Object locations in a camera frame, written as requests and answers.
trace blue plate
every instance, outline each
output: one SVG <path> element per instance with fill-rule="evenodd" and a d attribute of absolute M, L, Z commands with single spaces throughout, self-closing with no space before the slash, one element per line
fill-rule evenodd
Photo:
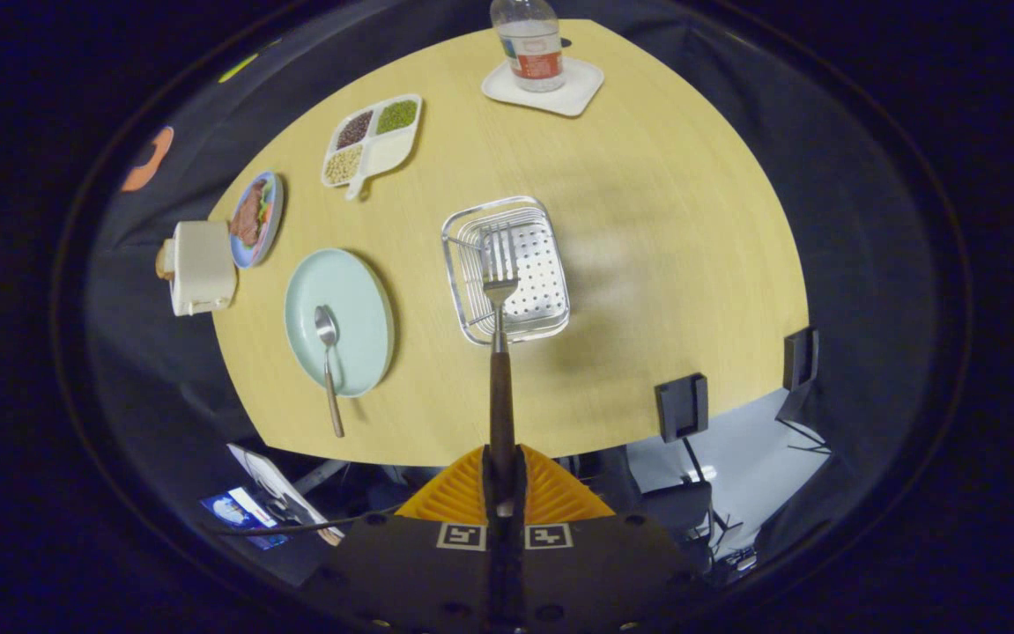
<path fill-rule="evenodd" d="M 392 310 L 373 270 L 343 250 L 321 250 L 305 257 L 288 282 L 284 321 L 288 343 L 302 369 L 325 389 L 322 352 L 314 330 L 314 306 L 324 305 L 339 329 L 331 349 L 335 394 L 361 397 L 389 369 Z"/>
<path fill-rule="evenodd" d="M 266 171 L 254 178 L 251 184 L 244 188 L 240 200 L 236 201 L 236 208 L 232 210 L 232 217 L 236 217 L 236 212 L 240 211 L 240 204 L 248 197 L 251 187 L 260 181 L 268 182 L 268 185 L 265 185 L 265 204 L 268 205 L 268 211 L 265 213 L 265 221 L 261 222 L 257 243 L 248 248 L 240 241 L 240 237 L 229 233 L 232 262 L 235 262 L 240 269 L 250 269 L 260 264 L 260 261 L 268 256 L 268 252 L 272 251 L 272 242 L 276 240 L 276 229 L 280 225 L 280 217 L 284 214 L 284 184 L 276 173 Z"/>

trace wire basket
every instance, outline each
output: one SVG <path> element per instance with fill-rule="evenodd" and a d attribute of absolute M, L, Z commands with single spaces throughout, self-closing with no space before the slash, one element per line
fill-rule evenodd
<path fill-rule="evenodd" d="M 491 345 L 494 309 L 483 294 L 481 256 L 484 245 L 502 231 L 511 232 L 519 273 L 518 290 L 503 304 L 507 341 L 560 333 L 570 322 L 570 296 L 550 214 L 533 197 L 510 197 L 453 213 L 443 223 L 447 284 L 463 337 Z"/>

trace light wood tabletop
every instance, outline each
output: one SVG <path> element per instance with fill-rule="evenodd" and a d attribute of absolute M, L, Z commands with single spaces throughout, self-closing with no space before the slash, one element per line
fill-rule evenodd
<path fill-rule="evenodd" d="M 796 244 L 755 157 L 721 114 L 647 52 L 588 20 L 562 20 L 568 57 L 604 84 L 575 119 L 499 103 L 480 85 L 502 62 L 491 30 L 403 57 L 314 105 L 248 163 L 210 219 L 227 220 L 260 172 L 286 189 L 265 262 L 213 312 L 254 424 L 281 449 L 342 461 L 447 465 L 489 441 L 490 349 L 462 336 L 440 242 L 454 212 L 531 196 L 550 211 L 572 313 L 554 337 L 512 346 L 515 440 L 551 457 L 659 433 L 653 386 L 707 374 L 709 413 L 780 386 L 783 340 L 808 326 Z M 362 200 L 320 182 L 343 117 L 389 96 L 425 99 L 412 155 L 366 181 Z M 388 373 L 342 398 L 292 355 L 285 290 L 302 258 L 338 248 L 388 291 Z"/>

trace metal spoon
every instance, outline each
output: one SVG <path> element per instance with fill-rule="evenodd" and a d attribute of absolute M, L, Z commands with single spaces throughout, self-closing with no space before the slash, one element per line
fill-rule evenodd
<path fill-rule="evenodd" d="M 325 378 L 325 401 L 331 405 L 331 422 L 334 422 L 334 436 L 343 437 L 342 416 L 339 415 L 339 402 L 334 395 L 334 377 L 331 376 L 331 346 L 339 342 L 339 328 L 334 325 L 331 312 L 325 306 L 314 306 L 314 330 L 318 331 L 318 338 L 325 346 L 325 354 L 322 357 L 322 374 Z"/>

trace meat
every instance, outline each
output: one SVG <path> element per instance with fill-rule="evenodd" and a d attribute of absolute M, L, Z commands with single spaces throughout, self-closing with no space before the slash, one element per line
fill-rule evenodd
<path fill-rule="evenodd" d="M 228 224 L 229 233 L 240 237 L 240 241 L 244 242 L 247 248 L 256 245 L 257 239 L 260 237 L 258 215 L 260 214 L 260 201 L 261 198 L 265 197 L 265 185 L 267 184 L 266 181 L 258 181 L 252 184 L 251 189 L 248 190 L 248 196 L 244 197 L 244 202 L 241 202 L 236 216 L 233 216 L 232 221 Z"/>

